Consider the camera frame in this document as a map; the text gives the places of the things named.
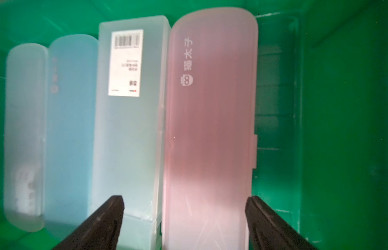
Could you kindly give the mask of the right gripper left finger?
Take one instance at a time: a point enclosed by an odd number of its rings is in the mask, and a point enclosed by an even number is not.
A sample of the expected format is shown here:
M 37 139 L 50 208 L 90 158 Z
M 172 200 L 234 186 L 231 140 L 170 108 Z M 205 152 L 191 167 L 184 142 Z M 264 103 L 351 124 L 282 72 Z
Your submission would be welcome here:
M 120 236 L 124 208 L 122 196 L 111 196 L 54 249 L 115 250 Z

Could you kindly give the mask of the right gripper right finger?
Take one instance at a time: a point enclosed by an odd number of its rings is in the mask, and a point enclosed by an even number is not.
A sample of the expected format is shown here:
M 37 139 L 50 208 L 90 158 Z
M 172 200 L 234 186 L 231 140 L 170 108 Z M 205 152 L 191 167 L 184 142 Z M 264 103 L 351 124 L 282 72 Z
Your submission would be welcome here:
M 254 250 L 317 250 L 258 196 L 247 199 L 245 214 Z

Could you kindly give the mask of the pink pencil case front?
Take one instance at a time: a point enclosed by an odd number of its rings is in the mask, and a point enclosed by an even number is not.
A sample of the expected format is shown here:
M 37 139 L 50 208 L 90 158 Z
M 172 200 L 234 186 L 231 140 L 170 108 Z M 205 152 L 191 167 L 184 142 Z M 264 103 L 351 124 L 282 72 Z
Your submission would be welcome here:
M 169 40 L 162 248 L 246 250 L 258 23 L 238 7 L 180 18 Z

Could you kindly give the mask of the light blue pencil case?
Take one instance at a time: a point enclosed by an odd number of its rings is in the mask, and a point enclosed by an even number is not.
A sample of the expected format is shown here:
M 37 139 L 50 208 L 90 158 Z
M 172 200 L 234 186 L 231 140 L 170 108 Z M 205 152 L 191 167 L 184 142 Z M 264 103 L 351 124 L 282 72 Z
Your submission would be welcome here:
M 50 45 L 45 221 L 60 240 L 88 216 L 98 45 L 86 34 L 67 35 Z

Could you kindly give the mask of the clear box with barcode label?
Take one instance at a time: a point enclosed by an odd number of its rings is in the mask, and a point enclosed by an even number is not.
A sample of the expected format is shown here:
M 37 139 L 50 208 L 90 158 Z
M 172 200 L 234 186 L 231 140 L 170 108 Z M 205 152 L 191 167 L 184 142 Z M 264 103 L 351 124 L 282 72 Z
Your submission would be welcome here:
M 119 250 L 158 250 L 162 217 L 166 65 L 163 16 L 99 26 L 89 211 L 124 200 Z

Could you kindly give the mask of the clear frosted pencil case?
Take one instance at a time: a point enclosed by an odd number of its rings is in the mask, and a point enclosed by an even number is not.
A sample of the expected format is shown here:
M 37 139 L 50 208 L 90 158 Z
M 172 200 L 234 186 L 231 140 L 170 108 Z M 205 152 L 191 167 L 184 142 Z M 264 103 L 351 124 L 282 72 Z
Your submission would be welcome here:
M 21 44 L 6 58 L 3 209 L 26 232 L 44 227 L 43 175 L 48 49 Z

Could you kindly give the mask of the green plastic storage tray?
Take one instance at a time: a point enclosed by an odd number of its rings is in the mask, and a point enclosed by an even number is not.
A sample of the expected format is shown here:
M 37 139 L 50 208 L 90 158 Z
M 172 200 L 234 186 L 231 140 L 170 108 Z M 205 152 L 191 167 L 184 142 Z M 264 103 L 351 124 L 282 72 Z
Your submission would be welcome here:
M 9 50 L 225 6 L 260 27 L 252 194 L 317 249 L 388 250 L 388 1 L 0 1 L 0 250 L 58 244 L 3 212 Z

